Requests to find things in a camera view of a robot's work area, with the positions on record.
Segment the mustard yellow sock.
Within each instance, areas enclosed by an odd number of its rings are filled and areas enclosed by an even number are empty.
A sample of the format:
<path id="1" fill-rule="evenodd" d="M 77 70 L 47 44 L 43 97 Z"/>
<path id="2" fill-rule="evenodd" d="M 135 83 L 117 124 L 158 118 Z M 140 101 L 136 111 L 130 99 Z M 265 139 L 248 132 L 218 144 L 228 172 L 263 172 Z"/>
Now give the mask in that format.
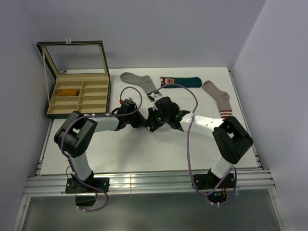
<path id="1" fill-rule="evenodd" d="M 57 93 L 58 97 L 70 97 L 70 96 L 78 96 L 79 91 L 76 89 L 63 89 Z"/>

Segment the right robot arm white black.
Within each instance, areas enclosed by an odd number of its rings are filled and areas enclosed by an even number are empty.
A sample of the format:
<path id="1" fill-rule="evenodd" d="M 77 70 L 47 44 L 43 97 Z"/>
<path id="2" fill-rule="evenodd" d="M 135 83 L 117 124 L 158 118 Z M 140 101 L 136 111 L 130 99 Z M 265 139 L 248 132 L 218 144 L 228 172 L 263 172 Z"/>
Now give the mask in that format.
<path id="1" fill-rule="evenodd" d="M 172 129 L 206 135 L 215 140 L 220 157 L 210 169 L 208 182 L 212 187 L 220 187 L 227 172 L 237 164 L 253 145 L 253 139 L 234 116 L 210 118 L 195 115 L 179 106 L 169 97 L 162 97 L 148 109 L 145 126 L 156 131 L 164 124 Z"/>

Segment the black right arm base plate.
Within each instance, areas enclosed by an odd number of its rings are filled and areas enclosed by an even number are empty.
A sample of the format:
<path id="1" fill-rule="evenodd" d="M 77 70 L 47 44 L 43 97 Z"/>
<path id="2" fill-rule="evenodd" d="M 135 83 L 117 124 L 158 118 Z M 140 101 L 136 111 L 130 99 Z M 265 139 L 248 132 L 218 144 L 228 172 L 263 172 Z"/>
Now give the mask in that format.
<path id="1" fill-rule="evenodd" d="M 212 173 L 194 174 L 193 179 L 198 190 L 211 190 L 221 180 Z M 234 185 L 235 185 L 235 177 L 232 173 L 229 173 L 223 180 L 223 182 L 219 184 L 218 189 L 233 188 Z"/>

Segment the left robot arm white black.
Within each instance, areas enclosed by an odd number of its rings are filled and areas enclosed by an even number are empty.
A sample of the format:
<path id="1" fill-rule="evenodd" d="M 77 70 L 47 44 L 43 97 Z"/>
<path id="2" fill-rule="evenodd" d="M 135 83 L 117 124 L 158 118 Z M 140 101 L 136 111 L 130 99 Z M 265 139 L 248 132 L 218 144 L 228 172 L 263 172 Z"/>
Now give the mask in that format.
<path id="1" fill-rule="evenodd" d="M 141 128 L 145 118 L 134 101 L 126 99 L 110 114 L 87 115 L 73 111 L 54 135 L 54 142 L 68 159 L 77 176 L 76 186 L 82 192 L 89 192 L 94 186 L 93 171 L 89 166 L 86 150 L 94 133 L 119 131 L 131 125 Z"/>

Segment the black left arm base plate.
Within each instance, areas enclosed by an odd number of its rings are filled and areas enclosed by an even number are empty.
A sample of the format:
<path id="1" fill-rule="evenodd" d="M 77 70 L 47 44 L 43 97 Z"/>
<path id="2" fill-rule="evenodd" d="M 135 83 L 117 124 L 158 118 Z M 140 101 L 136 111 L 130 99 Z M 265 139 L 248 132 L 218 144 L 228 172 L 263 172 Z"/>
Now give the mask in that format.
<path id="1" fill-rule="evenodd" d="M 104 192 L 108 192 L 109 189 L 109 178 L 92 178 L 84 182 L 87 185 L 98 188 Z M 65 193 L 98 193 L 97 189 L 89 188 L 80 183 L 75 177 L 69 178 L 66 183 Z"/>

